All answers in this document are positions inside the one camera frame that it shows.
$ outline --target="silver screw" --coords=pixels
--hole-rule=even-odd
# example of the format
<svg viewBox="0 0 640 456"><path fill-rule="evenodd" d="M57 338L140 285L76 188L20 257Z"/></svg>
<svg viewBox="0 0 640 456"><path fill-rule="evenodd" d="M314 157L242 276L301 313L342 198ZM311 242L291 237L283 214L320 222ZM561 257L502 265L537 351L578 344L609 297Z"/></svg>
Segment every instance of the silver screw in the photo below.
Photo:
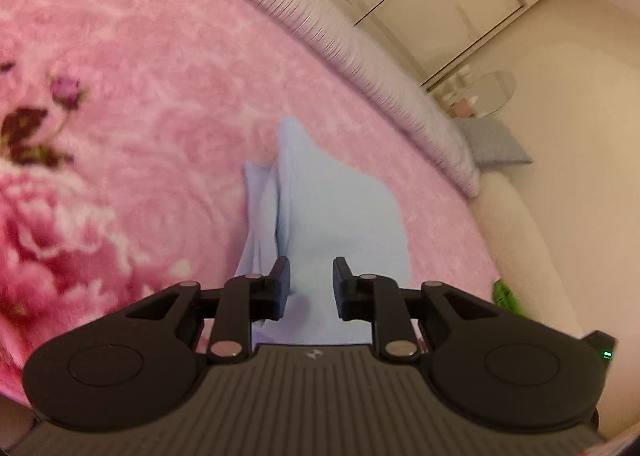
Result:
<svg viewBox="0 0 640 456"><path fill-rule="evenodd" d="M391 341L385 346L385 351L394 357L411 357L418 352L418 346L410 341Z"/></svg>
<svg viewBox="0 0 640 456"><path fill-rule="evenodd" d="M218 341L211 346L211 353L219 357L237 357L242 353L242 344L236 341Z"/></svg>

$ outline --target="pink bedspread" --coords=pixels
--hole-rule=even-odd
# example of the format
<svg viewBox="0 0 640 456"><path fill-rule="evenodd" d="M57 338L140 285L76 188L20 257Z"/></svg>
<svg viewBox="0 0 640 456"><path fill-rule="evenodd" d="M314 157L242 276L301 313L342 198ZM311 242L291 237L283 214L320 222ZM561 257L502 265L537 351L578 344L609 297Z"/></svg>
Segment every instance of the pink bedspread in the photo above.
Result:
<svg viewBox="0 0 640 456"><path fill-rule="evenodd" d="M396 195L412 284L489 298L497 273L459 192L245 0L0 0L0 23L0 117L47 108L28 132L2 126L0 392L24 401L20 369L52 335L176 280L231 276L242 162L273 162L285 115ZM52 93L59 76L84 100L74 84Z"/></svg>

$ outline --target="cloth fold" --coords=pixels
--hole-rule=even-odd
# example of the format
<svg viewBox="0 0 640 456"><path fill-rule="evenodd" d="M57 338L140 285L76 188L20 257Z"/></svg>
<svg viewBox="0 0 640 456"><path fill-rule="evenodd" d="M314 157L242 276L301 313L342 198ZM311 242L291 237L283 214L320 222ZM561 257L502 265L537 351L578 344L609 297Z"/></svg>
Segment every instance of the cloth fold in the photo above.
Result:
<svg viewBox="0 0 640 456"><path fill-rule="evenodd" d="M407 239L398 204L382 182L322 151L293 117L278 128L280 155L271 167L245 165L249 233L236 275L267 273L278 255L291 264L284 317L255 327L259 343L370 343L364 321L342 322L332 262L353 273L410 280Z"/></svg>

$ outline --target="folded cloth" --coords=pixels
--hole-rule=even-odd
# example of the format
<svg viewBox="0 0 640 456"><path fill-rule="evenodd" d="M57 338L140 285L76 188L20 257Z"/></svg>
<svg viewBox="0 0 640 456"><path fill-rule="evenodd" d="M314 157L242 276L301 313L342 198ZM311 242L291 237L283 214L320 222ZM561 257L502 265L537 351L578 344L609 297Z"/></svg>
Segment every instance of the folded cloth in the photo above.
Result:
<svg viewBox="0 0 640 456"><path fill-rule="evenodd" d="M382 182L323 152L293 117L278 128L280 155L271 168L245 165L249 234L237 275L266 273L278 255L291 265L284 317L255 328L258 342L370 343L363 321L342 322L335 307L332 262L353 273L410 280L398 205Z"/></svg>

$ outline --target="gray pillow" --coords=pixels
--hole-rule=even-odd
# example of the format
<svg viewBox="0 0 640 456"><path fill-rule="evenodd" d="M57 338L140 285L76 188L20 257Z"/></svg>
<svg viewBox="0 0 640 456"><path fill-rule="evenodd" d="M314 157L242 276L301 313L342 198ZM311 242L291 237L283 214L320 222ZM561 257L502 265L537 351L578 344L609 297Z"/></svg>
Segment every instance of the gray pillow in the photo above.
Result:
<svg viewBox="0 0 640 456"><path fill-rule="evenodd" d="M478 167L501 163L533 163L527 151L498 119L454 118L462 136L466 138Z"/></svg>

